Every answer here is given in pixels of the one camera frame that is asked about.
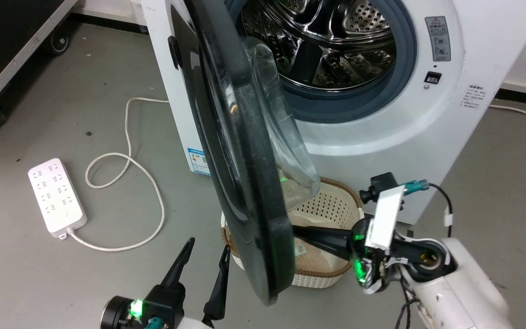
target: warning label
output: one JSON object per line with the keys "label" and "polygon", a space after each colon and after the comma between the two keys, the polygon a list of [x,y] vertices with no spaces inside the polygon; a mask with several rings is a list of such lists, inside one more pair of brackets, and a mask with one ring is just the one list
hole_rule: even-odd
{"label": "warning label", "polygon": [[466,90],[464,97],[462,97],[460,106],[478,110],[480,104],[482,104],[486,98],[486,95],[487,92],[484,91],[483,87],[471,84],[470,87],[468,87],[468,90]]}
{"label": "warning label", "polygon": [[190,156],[194,172],[210,175],[210,169],[208,169],[208,163],[206,162],[206,156],[203,151],[188,149],[188,155]]}
{"label": "warning label", "polygon": [[307,252],[307,250],[305,250],[305,246],[304,245],[295,245],[294,247],[294,254],[296,257],[298,256],[301,256],[303,254],[305,254]]}
{"label": "warning label", "polygon": [[434,62],[449,62],[452,53],[449,45],[449,33],[444,16],[426,17],[427,29],[430,32],[431,52]]}

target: washing machine door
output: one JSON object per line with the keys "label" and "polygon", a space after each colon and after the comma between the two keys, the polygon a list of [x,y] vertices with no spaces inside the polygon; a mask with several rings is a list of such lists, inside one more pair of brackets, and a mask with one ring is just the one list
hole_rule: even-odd
{"label": "washing machine door", "polygon": [[235,248],[265,304],[290,286],[287,212],[320,187],[283,98],[273,54],[240,39],[223,2],[175,0],[169,43]]}

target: cable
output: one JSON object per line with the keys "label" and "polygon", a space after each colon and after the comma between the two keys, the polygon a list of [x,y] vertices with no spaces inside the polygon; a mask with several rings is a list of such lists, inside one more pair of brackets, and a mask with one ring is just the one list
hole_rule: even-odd
{"label": "cable", "polygon": [[[442,189],[439,185],[436,185],[434,183],[430,183],[430,186],[433,187],[434,189],[438,190],[444,196],[444,198],[446,199],[446,202],[447,202],[447,213],[449,215],[452,215],[453,214],[452,201],[449,199],[449,196],[444,191],[444,189]],[[452,225],[451,224],[447,227],[447,237],[449,237],[449,238],[452,237]]]}
{"label": "cable", "polygon": [[488,107],[499,108],[501,110],[509,110],[509,111],[515,111],[515,112],[519,112],[519,113],[522,113],[522,114],[526,114],[526,111],[518,109],[518,108],[511,107],[511,106],[494,106],[494,105],[491,104]]}
{"label": "cable", "polygon": [[[399,281],[399,283],[401,284],[401,290],[403,290],[403,298],[405,298],[405,304],[407,304],[409,302],[409,297],[407,296],[407,294],[409,294],[409,290],[407,289],[407,287],[405,287],[403,282],[406,283],[407,281],[405,281],[405,278],[401,277],[401,281]],[[407,308],[407,323],[405,324],[405,329],[409,329],[409,327],[411,327],[411,308]]]}
{"label": "cable", "polygon": [[[409,310],[409,305],[413,304],[414,302],[419,302],[417,298],[412,298],[411,300],[408,300],[401,306],[401,312],[399,312],[399,317],[397,318],[397,322],[395,323],[395,329],[399,329],[399,325],[401,325],[401,319],[403,318],[403,313],[405,313],[405,309],[407,308]],[[409,317],[407,317],[407,328],[409,328]]]}
{"label": "cable", "polygon": [[[139,167],[139,169],[141,169],[143,171],[143,173],[145,173],[147,175],[147,177],[150,179],[150,181],[152,181],[152,184],[153,184],[154,189],[155,189],[155,193],[157,194],[157,198],[159,200],[159,207],[161,208],[161,218],[159,219],[159,225],[158,225],[157,229],[155,229],[154,233],[152,233],[152,235],[150,235],[147,239],[143,240],[142,242],[138,242],[137,244],[130,245],[130,246],[124,246],[124,247],[120,247],[120,248],[104,248],[104,247],[99,247],[99,246],[92,245],[92,244],[82,240],[81,238],[77,237],[77,235],[74,232],[74,230],[72,230],[71,228],[68,229],[69,235],[71,237],[73,237],[76,241],[80,242],[81,244],[83,244],[83,245],[85,245],[85,246],[87,246],[89,248],[93,248],[95,250],[115,252],[115,251],[124,251],[124,250],[130,250],[130,249],[133,249],[133,248],[137,248],[138,246],[142,246],[142,245],[150,242],[159,233],[159,231],[163,227],[163,223],[165,222],[165,207],[163,206],[163,199],[161,198],[161,192],[159,192],[159,188],[157,187],[157,183],[155,183],[155,180],[152,177],[152,175],[150,175],[150,173],[144,167],[142,167],[142,165],[140,165],[137,161],[135,161],[133,158],[131,158],[131,140],[129,139],[129,130],[128,130],[127,126],[128,126],[128,123],[129,123],[129,105],[131,104],[132,101],[148,101],[148,102],[158,102],[158,103],[169,103],[169,101],[154,100],[152,98],[144,98],[144,97],[133,97],[130,100],[128,100],[127,101],[127,105],[125,105],[125,137],[127,138],[127,152],[128,153],[127,154],[121,154],[121,153],[117,153],[117,152],[111,152],[111,153],[107,153],[107,154],[103,154],[101,156],[98,156],[86,168],[86,172],[85,172],[84,178],[85,178],[85,181],[86,181],[87,185],[89,185],[93,189],[104,189],[105,187],[109,187],[109,186],[113,185],[113,183],[118,181],[119,178],[121,178],[121,176],[123,176],[123,174],[125,174],[125,171],[127,171],[127,169],[129,168],[129,164],[133,163],[134,165]],[[96,164],[96,162],[98,162],[100,159],[106,158],[108,156],[121,156],[121,158],[127,159],[127,163],[125,164],[125,167],[123,167],[123,170],[121,170],[121,173],[119,173],[119,175],[117,175],[117,177],[115,177],[113,180],[109,181],[109,183],[106,183],[104,185],[94,185],[94,184],[92,184],[90,182],[89,178],[88,178],[88,175],[89,175],[89,172],[90,172],[90,168],[92,168],[92,166],[94,166]]]}
{"label": "cable", "polygon": [[406,293],[411,294],[411,298],[414,298],[415,293],[411,291],[411,288],[409,288],[409,283],[407,282],[407,279],[401,276],[401,280],[399,282],[401,283],[401,288],[403,288]]}

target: gray floor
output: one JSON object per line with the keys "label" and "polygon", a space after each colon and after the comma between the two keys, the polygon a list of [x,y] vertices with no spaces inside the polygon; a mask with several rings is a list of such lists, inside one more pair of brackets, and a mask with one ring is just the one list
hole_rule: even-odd
{"label": "gray floor", "polygon": [[[12,111],[0,127],[0,327],[96,328],[111,296],[143,297],[188,237],[196,237],[196,246],[182,277],[185,309],[201,318],[222,248],[220,206],[210,178],[186,168],[168,106],[131,107],[134,156],[158,181],[169,212],[163,231],[146,246],[112,254],[53,239],[27,179],[32,166],[61,158],[89,217],[79,234],[90,242],[122,246],[152,233],[159,208],[138,169],[106,190],[84,181],[96,156],[126,152],[123,116],[133,96],[166,97],[149,38],[82,25],[66,54],[29,62],[2,100]],[[103,162],[93,181],[108,181],[122,165]],[[455,237],[501,289],[514,326],[526,328],[526,117],[488,111],[444,187],[455,203]],[[416,234],[441,237],[443,208],[435,198]],[[217,327],[392,328],[402,300],[396,286],[364,296],[347,273],[330,289],[291,287],[265,308],[232,264],[227,318]],[[422,328],[417,317],[413,322]]]}

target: white power strip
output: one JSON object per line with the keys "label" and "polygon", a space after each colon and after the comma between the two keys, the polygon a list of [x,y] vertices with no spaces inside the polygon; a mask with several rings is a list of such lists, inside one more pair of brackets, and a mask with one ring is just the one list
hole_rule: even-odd
{"label": "white power strip", "polygon": [[86,214],[60,159],[54,158],[27,173],[48,232],[64,240],[68,229],[86,224]]}

